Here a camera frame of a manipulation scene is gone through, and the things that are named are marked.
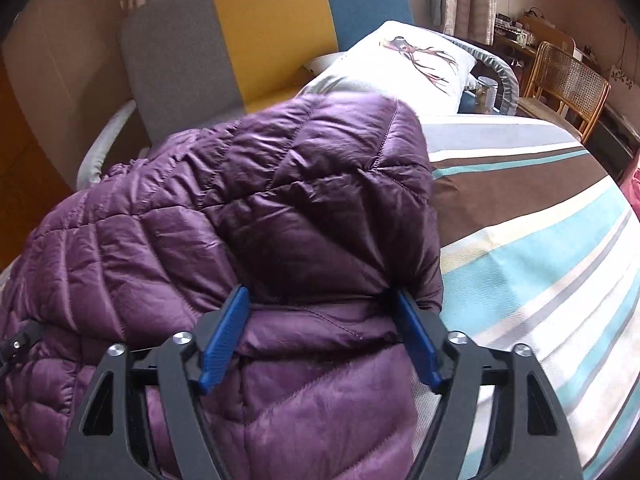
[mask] wooden desk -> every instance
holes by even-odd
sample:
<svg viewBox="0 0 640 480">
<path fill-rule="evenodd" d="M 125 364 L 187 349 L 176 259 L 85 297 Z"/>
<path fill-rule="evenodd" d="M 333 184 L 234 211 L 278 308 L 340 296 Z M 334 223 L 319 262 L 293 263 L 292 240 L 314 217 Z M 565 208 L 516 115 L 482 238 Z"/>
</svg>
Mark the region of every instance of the wooden desk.
<svg viewBox="0 0 640 480">
<path fill-rule="evenodd" d="M 505 38 L 504 36 L 498 36 L 497 34 L 494 35 L 494 40 L 495 40 L 496 43 L 501 43 L 501 44 L 503 44 L 505 46 L 510 46 L 514 50 L 517 50 L 517 51 L 523 53 L 525 56 L 529 56 L 529 57 L 535 58 L 536 54 L 538 52 L 538 50 L 536 48 L 533 48 L 531 46 L 522 46 L 521 44 L 519 44 L 515 40 L 510 40 L 509 38 Z"/>
</svg>

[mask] metal screw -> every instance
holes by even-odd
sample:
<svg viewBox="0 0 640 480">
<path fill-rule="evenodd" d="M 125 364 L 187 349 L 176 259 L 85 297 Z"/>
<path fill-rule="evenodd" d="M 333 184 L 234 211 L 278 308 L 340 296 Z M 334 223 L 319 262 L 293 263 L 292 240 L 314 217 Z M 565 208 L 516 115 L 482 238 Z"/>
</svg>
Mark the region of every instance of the metal screw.
<svg viewBox="0 0 640 480">
<path fill-rule="evenodd" d="M 193 339 L 191 332 L 178 332 L 174 334 L 174 343 L 177 345 L 186 345 L 189 341 Z"/>
<path fill-rule="evenodd" d="M 454 345 L 466 345 L 466 342 L 469 341 L 465 333 L 458 332 L 457 330 L 454 330 L 453 332 L 449 332 L 449 335 L 447 336 L 447 338 Z"/>
<path fill-rule="evenodd" d="M 531 348 L 523 343 L 518 343 L 514 346 L 513 351 L 521 357 L 531 357 L 533 355 Z"/>
<path fill-rule="evenodd" d="M 111 345 L 109 347 L 109 349 L 107 350 L 107 353 L 111 356 L 111 357 L 118 357 L 119 355 L 124 354 L 124 351 L 127 348 L 122 344 L 122 343 L 116 343 L 115 345 Z"/>
</svg>

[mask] quilted down jacket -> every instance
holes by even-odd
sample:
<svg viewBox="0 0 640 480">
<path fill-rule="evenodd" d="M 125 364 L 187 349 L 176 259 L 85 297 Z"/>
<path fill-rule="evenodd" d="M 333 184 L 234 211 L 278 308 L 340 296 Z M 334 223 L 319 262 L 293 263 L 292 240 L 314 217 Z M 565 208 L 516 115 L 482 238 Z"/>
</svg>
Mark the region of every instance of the quilted down jacket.
<svg viewBox="0 0 640 480">
<path fill-rule="evenodd" d="M 107 346 L 159 345 L 242 283 L 252 313 L 203 401 L 234 480 L 404 478 L 412 366 L 381 294 L 404 285 L 441 307 L 431 186 L 414 113 L 374 94 L 297 98 L 113 168 L 57 206 L 14 265 L 0 338 L 28 319 L 47 328 L 6 380 L 11 421 L 55 475 Z"/>
</svg>

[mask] striped bedsheet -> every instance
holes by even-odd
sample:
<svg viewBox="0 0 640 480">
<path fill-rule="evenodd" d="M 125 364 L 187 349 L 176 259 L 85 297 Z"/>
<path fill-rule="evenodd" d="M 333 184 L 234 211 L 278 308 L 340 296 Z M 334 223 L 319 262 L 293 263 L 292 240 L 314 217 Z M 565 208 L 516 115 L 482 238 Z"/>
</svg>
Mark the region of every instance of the striped bedsheet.
<svg viewBox="0 0 640 480">
<path fill-rule="evenodd" d="M 434 120 L 423 131 L 442 243 L 442 317 L 478 344 L 534 349 L 593 480 L 640 413 L 640 224 L 564 130 L 501 116 Z M 492 388 L 481 388 L 461 480 L 478 471 Z M 417 454 L 438 398 L 417 377 L 414 394 Z"/>
</svg>

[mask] white pillowcase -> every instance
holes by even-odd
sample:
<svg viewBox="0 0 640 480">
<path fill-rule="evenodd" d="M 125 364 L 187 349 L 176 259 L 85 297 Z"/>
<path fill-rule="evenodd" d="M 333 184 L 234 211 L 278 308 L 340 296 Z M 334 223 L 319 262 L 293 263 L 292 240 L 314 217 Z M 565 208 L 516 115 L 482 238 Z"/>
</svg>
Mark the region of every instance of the white pillowcase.
<svg viewBox="0 0 640 480">
<path fill-rule="evenodd" d="M 471 54 L 429 30 L 385 22 L 333 60 L 298 95 L 376 92 L 404 101 L 418 118 L 453 115 L 475 64 Z"/>
<path fill-rule="evenodd" d="M 305 63 L 303 66 L 309 70 L 314 76 L 319 76 L 322 72 L 324 72 L 327 68 L 329 68 L 332 64 L 338 61 L 344 52 L 335 52 L 334 54 L 325 54 L 324 56 L 318 56 L 313 58 L 308 63 Z M 465 90 L 473 90 L 475 91 L 478 87 L 478 79 L 476 79 L 473 75 L 469 74 L 466 77 L 466 85 Z"/>
</svg>

